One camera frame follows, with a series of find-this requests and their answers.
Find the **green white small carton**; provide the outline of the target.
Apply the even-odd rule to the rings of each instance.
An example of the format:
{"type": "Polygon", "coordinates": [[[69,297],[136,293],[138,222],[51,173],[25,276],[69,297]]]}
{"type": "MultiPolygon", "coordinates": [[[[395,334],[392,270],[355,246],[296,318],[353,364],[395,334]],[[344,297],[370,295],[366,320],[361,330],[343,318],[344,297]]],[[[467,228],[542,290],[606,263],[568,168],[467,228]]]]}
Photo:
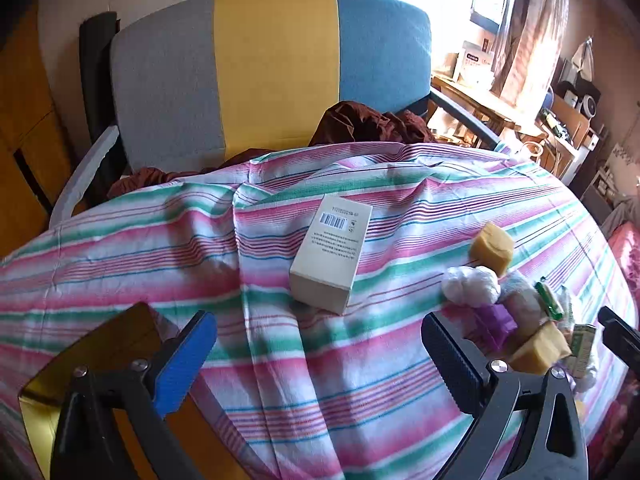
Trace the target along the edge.
{"type": "Polygon", "coordinates": [[[570,351],[572,364],[570,371],[574,378],[585,376],[589,364],[593,341],[596,339],[597,329],[591,324],[576,324],[574,326],[570,351]]]}

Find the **yellow sponge block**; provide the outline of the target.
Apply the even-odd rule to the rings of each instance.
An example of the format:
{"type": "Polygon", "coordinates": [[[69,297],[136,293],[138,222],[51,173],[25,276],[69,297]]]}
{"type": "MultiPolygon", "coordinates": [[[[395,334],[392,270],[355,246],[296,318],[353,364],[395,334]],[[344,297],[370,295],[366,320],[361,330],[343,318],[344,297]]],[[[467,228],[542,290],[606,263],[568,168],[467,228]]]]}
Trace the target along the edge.
{"type": "Polygon", "coordinates": [[[473,260],[493,270],[501,278],[512,261],[514,240],[500,226],[487,222],[474,237],[469,254],[473,260]]]}
{"type": "Polygon", "coordinates": [[[517,372],[544,375],[552,365],[568,356],[570,347],[565,336],[552,321],[548,321],[515,351],[509,365],[517,372]]]}

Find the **green edged snack packet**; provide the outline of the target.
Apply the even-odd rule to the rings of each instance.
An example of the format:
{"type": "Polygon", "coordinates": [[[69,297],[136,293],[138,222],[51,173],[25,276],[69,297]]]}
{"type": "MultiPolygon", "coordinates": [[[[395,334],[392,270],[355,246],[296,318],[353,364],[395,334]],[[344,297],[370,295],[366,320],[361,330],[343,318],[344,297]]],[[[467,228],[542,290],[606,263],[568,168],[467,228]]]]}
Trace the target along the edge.
{"type": "Polygon", "coordinates": [[[551,318],[554,322],[562,321],[564,318],[564,309],[560,305],[559,300],[556,299],[554,292],[552,292],[544,276],[539,281],[536,281],[534,289],[538,292],[548,318],[551,318]]]}

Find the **purple snack packet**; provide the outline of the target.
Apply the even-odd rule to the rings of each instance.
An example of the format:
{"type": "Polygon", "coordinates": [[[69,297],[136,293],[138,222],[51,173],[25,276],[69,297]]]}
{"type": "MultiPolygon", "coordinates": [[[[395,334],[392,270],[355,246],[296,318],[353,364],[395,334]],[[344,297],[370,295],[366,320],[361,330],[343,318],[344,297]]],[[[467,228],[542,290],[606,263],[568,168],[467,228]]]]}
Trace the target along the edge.
{"type": "Polygon", "coordinates": [[[473,310],[473,339],[485,354],[500,352],[518,324],[503,304],[482,304],[473,310]]]}

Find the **beige sock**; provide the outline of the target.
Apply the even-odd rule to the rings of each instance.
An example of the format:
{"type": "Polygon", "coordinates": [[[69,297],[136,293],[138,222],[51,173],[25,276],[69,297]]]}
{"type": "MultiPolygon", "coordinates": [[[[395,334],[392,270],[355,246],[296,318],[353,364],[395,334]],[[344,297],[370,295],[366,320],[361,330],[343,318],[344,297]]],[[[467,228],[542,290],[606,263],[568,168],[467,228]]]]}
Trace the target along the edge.
{"type": "Polygon", "coordinates": [[[522,332],[535,333],[546,319],[541,307],[541,298],[535,287],[518,271],[506,274],[500,286],[499,304],[508,310],[522,332]]]}

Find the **white plastic bag ball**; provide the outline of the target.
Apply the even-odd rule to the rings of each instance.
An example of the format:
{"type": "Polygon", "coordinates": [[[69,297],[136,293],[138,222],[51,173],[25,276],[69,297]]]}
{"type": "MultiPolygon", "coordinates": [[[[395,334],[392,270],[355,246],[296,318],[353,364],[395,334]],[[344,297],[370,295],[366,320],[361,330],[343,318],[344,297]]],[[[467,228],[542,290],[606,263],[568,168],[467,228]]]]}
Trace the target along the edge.
{"type": "Polygon", "coordinates": [[[452,266],[442,276],[442,294],[453,304],[478,308],[495,304],[501,287],[497,274],[487,266],[452,266]]]}

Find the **white barcode carton box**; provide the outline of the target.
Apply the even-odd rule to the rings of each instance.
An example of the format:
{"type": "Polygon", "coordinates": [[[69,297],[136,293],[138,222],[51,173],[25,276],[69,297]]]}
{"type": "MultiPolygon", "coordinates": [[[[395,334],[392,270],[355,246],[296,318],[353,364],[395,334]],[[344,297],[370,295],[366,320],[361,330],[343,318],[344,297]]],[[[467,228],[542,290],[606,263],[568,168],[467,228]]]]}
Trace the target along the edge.
{"type": "Polygon", "coordinates": [[[290,267],[296,301],[345,313],[371,214],[367,204],[335,195],[322,198],[290,267]]]}

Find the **striped pink green tablecloth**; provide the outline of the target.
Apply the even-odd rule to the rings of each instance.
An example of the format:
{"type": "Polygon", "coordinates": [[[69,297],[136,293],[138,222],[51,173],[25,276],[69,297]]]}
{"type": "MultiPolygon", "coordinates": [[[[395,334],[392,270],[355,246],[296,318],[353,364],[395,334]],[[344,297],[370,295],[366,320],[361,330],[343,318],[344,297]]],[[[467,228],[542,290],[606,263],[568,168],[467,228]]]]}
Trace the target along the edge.
{"type": "Polygon", "coordinates": [[[63,222],[1,265],[1,432],[35,469],[18,393],[54,356],[136,302],[183,325],[218,322],[202,375],[224,436],[285,479],[430,478],[469,426],[420,325],[442,274],[487,223],[511,263],[636,324],[610,246],[582,203],[506,151],[442,144],[302,148],[142,188],[63,222]],[[336,316],[295,302],[288,270],[323,196],[372,216],[352,296],[336,316]]]}

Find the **wooden desk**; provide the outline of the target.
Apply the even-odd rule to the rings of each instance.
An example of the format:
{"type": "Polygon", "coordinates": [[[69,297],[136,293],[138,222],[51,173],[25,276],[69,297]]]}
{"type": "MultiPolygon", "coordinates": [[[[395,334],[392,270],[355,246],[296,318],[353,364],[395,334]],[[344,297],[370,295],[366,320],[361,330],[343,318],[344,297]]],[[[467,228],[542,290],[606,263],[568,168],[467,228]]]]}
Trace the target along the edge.
{"type": "Polygon", "coordinates": [[[522,136],[540,138],[542,130],[533,119],[523,118],[512,106],[485,90],[473,89],[446,76],[434,74],[428,100],[458,123],[456,131],[472,136],[476,148],[494,150],[506,130],[522,136]]]}

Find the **pink curtain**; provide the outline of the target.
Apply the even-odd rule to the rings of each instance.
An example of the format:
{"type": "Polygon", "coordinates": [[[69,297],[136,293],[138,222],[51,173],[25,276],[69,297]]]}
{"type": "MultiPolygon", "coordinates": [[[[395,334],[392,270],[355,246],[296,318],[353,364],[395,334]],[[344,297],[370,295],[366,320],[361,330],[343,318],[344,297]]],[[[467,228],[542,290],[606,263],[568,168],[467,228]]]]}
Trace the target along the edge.
{"type": "Polygon", "coordinates": [[[518,114],[534,116],[551,84],[570,0],[508,0],[492,63],[491,92],[518,114]]]}

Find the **grey yellow blue chair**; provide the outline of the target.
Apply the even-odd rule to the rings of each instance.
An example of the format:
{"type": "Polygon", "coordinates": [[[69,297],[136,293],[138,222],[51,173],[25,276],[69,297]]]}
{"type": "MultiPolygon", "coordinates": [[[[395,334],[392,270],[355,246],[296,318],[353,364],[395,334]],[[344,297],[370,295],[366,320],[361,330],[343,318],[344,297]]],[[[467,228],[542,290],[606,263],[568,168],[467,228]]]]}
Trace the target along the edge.
{"type": "Polygon", "coordinates": [[[333,104],[446,110],[488,148],[498,136],[431,85],[427,14],[400,0],[186,0],[79,29],[91,148],[50,221],[73,213],[115,145],[119,168],[199,170],[248,148],[305,145],[333,104]]]}

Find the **dark red cloth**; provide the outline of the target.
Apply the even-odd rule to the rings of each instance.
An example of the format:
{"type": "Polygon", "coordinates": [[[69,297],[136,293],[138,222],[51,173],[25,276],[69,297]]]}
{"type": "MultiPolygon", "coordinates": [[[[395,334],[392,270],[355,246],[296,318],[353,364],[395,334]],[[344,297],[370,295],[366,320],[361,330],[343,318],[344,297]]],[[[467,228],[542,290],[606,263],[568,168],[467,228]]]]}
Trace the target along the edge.
{"type": "MultiPolygon", "coordinates": [[[[381,113],[362,103],[341,101],[324,112],[308,146],[375,141],[402,144],[437,142],[436,136],[427,128],[425,120],[411,110],[402,110],[398,114],[381,113]]],[[[144,167],[115,182],[108,190],[107,198],[112,200],[140,188],[149,188],[211,171],[214,171],[214,168],[165,172],[153,167],[144,167]]]]}

